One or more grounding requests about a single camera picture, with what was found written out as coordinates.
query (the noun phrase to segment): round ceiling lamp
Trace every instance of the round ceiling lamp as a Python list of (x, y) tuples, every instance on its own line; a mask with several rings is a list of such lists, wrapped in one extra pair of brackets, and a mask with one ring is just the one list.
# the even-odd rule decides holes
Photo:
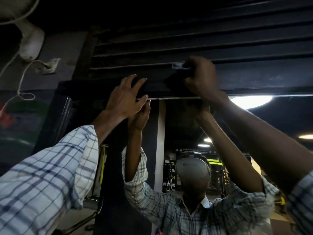
[(212, 140), (210, 138), (205, 138), (204, 142), (212, 142)]
[(299, 138), (302, 138), (302, 139), (313, 139), (313, 134), (300, 135)]
[(262, 106), (272, 100), (271, 95), (251, 95), (251, 96), (236, 96), (231, 99), (233, 103), (243, 109), (251, 109)]
[(201, 143), (201, 144), (198, 144), (198, 147), (208, 148), (208, 147), (210, 147), (210, 145)]

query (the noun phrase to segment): hand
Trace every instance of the hand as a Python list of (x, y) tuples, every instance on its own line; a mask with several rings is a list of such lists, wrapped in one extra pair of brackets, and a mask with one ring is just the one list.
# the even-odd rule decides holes
[(216, 104), (225, 93), (219, 89), (214, 64), (203, 57), (191, 56), (183, 67), (194, 69), (193, 78), (185, 79), (186, 87), (205, 102)]
[(130, 75), (121, 81), (120, 85), (111, 92), (105, 108), (107, 111), (114, 112), (115, 117), (121, 120), (133, 116), (140, 111), (148, 99), (148, 95), (144, 95), (136, 102), (137, 93), (147, 79), (142, 78), (134, 87), (131, 87), (131, 83), (135, 77), (135, 74)]
[(128, 118), (129, 134), (133, 134), (135, 131), (141, 132), (149, 119), (149, 114), (150, 101), (147, 101), (138, 113)]

